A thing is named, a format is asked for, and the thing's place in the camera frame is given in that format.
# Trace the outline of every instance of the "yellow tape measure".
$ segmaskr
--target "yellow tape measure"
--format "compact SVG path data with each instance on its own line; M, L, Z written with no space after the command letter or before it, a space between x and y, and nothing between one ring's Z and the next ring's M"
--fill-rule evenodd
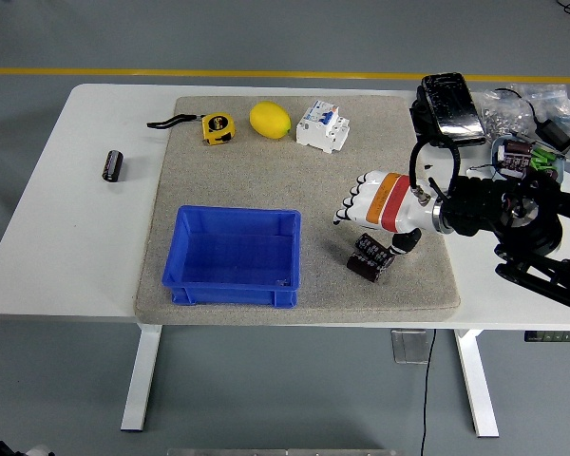
M209 145L228 143L235 137L235 121L225 112L207 114L202 118L202 136Z

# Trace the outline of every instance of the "white table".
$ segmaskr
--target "white table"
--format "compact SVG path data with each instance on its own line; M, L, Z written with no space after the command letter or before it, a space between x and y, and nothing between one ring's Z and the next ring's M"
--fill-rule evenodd
M176 85L80 85L72 90L0 243L0 318L137 322L134 299L168 131L146 128L195 95L396 95L402 91ZM111 149L125 157L121 182L101 179ZM451 172L442 150L423 151L438 181ZM486 162L481 147L462 151L466 165ZM563 190L570 192L570 175ZM552 255L570 257L570 220ZM450 235L446 247L461 297L443 321L355 324L368 328L455 330L478 436L498 436L475 337L481 330L570 331L570 309L494 273L491 233ZM161 326L142 335L122 429L143 427Z

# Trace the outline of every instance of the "red band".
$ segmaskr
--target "red band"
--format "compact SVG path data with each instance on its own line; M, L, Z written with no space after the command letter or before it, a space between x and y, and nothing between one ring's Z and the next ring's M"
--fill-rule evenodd
M397 233L395 221L397 220L397 214L401 208L403 198L406 196L408 190L409 176L401 176L392 188L387 206L384 208L384 212L380 218L380 223L385 230Z

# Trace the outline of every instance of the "lemon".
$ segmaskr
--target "lemon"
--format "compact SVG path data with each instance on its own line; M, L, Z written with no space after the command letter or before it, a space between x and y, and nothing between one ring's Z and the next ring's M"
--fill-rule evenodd
M266 138L278 140L289 133L292 120L287 111L273 102L259 102L249 113L254 130Z

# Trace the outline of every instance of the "capacitor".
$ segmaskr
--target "capacitor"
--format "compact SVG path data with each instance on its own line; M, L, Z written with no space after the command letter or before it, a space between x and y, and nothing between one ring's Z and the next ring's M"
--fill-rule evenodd
M354 243L354 246L366 257L375 261L382 269L388 268L395 257L390 249L382 245L367 233L361 235L361 237Z
M351 255L346 263L346 267L370 282L377 281L382 272L382 268L378 263L358 252L354 252Z
M118 150L110 150L105 159L104 172L102 178L104 181L116 182L121 174L121 166L123 165L123 154Z

